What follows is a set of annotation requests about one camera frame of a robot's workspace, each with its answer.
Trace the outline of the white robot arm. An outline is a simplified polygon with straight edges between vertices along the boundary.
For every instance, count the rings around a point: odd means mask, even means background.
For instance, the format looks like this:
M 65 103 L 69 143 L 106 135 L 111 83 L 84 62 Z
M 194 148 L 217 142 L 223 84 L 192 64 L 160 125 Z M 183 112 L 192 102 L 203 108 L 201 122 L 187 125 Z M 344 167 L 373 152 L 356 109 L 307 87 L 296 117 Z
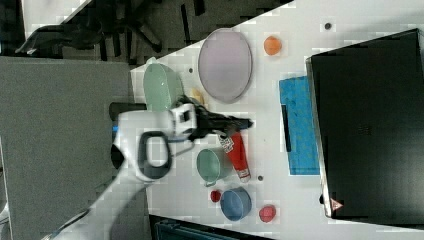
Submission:
M 252 126 L 248 118 L 211 112 L 185 95 L 171 109 L 119 114 L 113 145 L 124 161 L 116 177 L 91 206 L 41 240 L 110 240 L 114 222 L 133 197 L 170 172 L 179 155 L 171 151 L 173 143 L 193 144 L 209 134 L 227 137 Z

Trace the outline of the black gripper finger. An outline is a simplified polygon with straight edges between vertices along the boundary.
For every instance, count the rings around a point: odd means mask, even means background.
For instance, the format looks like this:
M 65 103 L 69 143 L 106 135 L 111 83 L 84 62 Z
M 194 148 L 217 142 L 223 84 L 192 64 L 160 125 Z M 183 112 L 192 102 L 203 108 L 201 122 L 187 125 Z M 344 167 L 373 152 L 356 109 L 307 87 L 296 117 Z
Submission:
M 247 130 L 253 126 L 253 122 L 249 118 L 229 117 L 227 128 L 229 130 L 241 131 Z

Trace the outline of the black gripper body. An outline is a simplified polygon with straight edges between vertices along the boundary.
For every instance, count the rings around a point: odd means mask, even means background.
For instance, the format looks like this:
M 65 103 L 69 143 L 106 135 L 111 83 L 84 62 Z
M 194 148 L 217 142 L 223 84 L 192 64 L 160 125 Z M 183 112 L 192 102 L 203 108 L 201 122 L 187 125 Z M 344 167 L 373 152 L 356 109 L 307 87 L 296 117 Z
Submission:
M 202 139 L 208 134 L 217 134 L 224 137 L 228 136 L 226 116 L 208 111 L 203 105 L 195 102 L 186 95 L 182 95 L 179 98 L 179 103 L 192 104 L 194 106 L 196 127 L 188 136 L 189 140 Z

